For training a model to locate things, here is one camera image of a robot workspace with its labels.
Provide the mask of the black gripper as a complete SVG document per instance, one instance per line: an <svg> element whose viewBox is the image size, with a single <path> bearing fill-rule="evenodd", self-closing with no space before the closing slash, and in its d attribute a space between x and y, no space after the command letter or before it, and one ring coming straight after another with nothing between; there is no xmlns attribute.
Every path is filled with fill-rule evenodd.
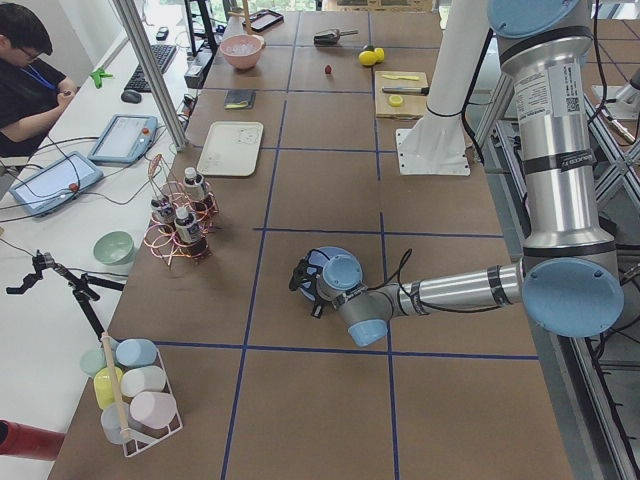
<svg viewBox="0 0 640 480"><path fill-rule="evenodd" d="M317 280L324 263L325 254L321 250L311 249L294 267L288 285L290 291L299 290L309 300L315 300L311 310L314 318L321 318L323 314L323 301L319 300Z"/></svg>

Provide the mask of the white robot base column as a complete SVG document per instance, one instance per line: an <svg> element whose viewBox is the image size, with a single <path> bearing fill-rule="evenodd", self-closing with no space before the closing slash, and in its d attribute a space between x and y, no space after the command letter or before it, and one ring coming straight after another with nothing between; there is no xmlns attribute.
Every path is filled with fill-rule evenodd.
<svg viewBox="0 0 640 480"><path fill-rule="evenodd" d="M488 3L451 3L423 117L399 130L397 154L402 175L468 176L462 111L489 34Z"/></svg>

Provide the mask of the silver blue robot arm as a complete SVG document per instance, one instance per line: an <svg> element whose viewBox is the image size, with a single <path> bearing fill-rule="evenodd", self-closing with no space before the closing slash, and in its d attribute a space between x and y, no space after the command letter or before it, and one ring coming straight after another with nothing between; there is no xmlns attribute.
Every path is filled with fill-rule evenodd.
<svg viewBox="0 0 640 480"><path fill-rule="evenodd" d="M396 145L407 175L462 174L464 111L491 41L513 82L530 232L509 266L431 280L364 284L356 257L309 251L289 287L320 316L332 306L358 346L383 338L389 321L435 311L479 313L522 303L540 327L591 337L621 316L624 293L614 238L599 223L581 64L593 34L587 1L455 1L423 117Z"/></svg>

